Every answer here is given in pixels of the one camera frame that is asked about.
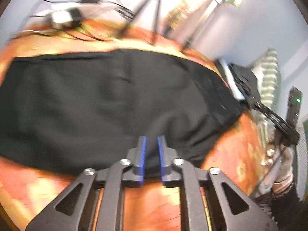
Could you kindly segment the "right gloved hand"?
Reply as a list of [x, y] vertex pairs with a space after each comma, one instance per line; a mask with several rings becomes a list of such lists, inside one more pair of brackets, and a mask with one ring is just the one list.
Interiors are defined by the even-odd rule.
[[292, 164], [295, 152], [289, 146], [275, 145], [278, 134], [278, 130], [275, 129], [267, 137], [264, 163], [266, 176], [257, 188], [259, 195], [271, 191], [274, 194], [280, 194], [292, 184], [294, 179]]

